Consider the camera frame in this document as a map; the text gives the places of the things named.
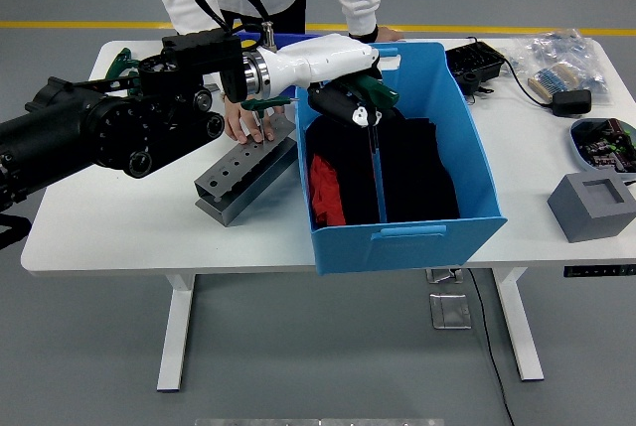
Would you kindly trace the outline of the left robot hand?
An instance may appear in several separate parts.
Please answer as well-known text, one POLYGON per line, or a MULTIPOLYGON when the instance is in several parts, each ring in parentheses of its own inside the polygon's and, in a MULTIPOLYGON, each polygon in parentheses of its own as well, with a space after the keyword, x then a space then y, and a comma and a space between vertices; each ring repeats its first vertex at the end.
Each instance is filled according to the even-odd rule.
POLYGON ((377 125, 382 115, 355 86, 362 76, 381 77, 376 48, 330 34, 307 39, 271 52, 261 49, 266 71, 260 96, 271 99, 292 85, 304 88, 315 111, 356 128, 377 125))

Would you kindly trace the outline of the person's right hand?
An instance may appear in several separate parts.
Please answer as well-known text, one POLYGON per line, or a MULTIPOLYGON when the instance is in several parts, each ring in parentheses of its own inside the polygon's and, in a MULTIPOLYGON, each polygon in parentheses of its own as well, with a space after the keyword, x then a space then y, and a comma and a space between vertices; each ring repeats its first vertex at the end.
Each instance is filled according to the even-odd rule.
POLYGON ((239 103, 233 103, 228 98, 225 105, 225 133, 240 145, 248 142, 251 137, 256 143, 267 142, 275 139, 274 129, 271 126, 270 112, 266 111, 263 117, 257 121, 251 111, 245 110, 239 103))

